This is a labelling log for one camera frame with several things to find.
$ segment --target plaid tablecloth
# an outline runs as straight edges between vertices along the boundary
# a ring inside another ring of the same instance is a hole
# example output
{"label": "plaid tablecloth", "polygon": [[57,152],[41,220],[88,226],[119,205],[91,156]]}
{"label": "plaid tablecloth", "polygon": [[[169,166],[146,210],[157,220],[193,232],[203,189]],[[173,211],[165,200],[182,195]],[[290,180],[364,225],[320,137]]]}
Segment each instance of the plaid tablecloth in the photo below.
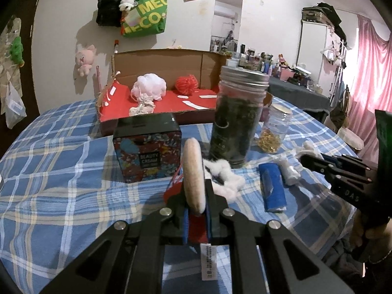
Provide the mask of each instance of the plaid tablecloth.
{"label": "plaid tablecloth", "polygon": [[[282,100],[293,120],[282,152],[305,140],[326,154],[354,153],[333,132]],[[211,124],[182,126],[208,151]],[[257,165],[269,159],[253,145],[235,172],[246,187],[230,206],[249,219],[278,219],[319,256],[338,239],[352,207],[334,196],[323,176],[302,170],[299,186],[285,189],[287,211],[266,213]],[[297,169],[301,165],[291,157]],[[101,137],[94,103],[62,106],[38,117],[0,161],[0,258],[24,293],[38,293],[109,225],[140,221],[163,206],[169,179],[124,184],[112,137]],[[218,253],[218,281],[201,281],[199,248],[167,247],[162,293],[231,293],[227,247]]]}

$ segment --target white cabinet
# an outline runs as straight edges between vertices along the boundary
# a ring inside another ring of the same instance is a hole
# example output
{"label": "white cabinet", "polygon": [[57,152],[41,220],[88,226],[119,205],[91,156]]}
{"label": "white cabinet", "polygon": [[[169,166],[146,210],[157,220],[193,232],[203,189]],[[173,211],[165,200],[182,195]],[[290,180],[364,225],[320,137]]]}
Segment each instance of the white cabinet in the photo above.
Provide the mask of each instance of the white cabinet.
{"label": "white cabinet", "polygon": [[339,36],[331,33],[327,25],[313,22],[302,23],[297,65],[305,64],[306,70],[312,73],[311,79],[315,84],[320,84],[323,95],[328,98],[331,98],[334,91],[333,85],[338,67],[330,64],[321,52],[332,45],[333,41],[336,45],[340,45]]}

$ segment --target jar lid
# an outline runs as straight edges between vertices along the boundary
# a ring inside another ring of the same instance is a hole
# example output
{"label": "jar lid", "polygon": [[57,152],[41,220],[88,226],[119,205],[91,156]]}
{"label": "jar lid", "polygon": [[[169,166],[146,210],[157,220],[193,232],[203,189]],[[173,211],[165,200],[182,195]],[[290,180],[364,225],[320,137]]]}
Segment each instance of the jar lid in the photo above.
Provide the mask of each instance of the jar lid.
{"label": "jar lid", "polygon": [[236,84],[250,85],[266,90],[269,86],[269,75],[259,71],[246,70],[242,67],[222,66],[220,79]]}
{"label": "jar lid", "polygon": [[272,104],[271,107],[287,115],[293,114],[293,111],[290,108],[284,107],[283,105],[280,104]]}

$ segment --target gray tablecloth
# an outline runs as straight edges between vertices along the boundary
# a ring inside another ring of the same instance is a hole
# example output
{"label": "gray tablecloth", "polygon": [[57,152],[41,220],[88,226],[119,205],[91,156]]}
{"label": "gray tablecloth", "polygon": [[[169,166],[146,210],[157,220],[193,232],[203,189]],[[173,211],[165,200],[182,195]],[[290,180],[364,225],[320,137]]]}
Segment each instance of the gray tablecloth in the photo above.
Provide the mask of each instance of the gray tablecloth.
{"label": "gray tablecloth", "polygon": [[283,99],[305,111],[321,112],[329,114],[329,98],[311,92],[303,86],[281,81],[270,77],[268,91],[276,97]]}

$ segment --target blue bandage roll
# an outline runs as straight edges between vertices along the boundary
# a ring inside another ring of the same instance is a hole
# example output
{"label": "blue bandage roll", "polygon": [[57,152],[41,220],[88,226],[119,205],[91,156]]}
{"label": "blue bandage roll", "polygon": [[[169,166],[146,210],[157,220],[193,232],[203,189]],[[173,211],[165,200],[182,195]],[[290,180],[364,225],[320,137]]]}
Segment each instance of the blue bandage roll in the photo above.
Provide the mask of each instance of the blue bandage roll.
{"label": "blue bandage roll", "polygon": [[259,165],[265,210],[267,212],[285,211],[287,202],[282,182],[282,174],[276,163]]}

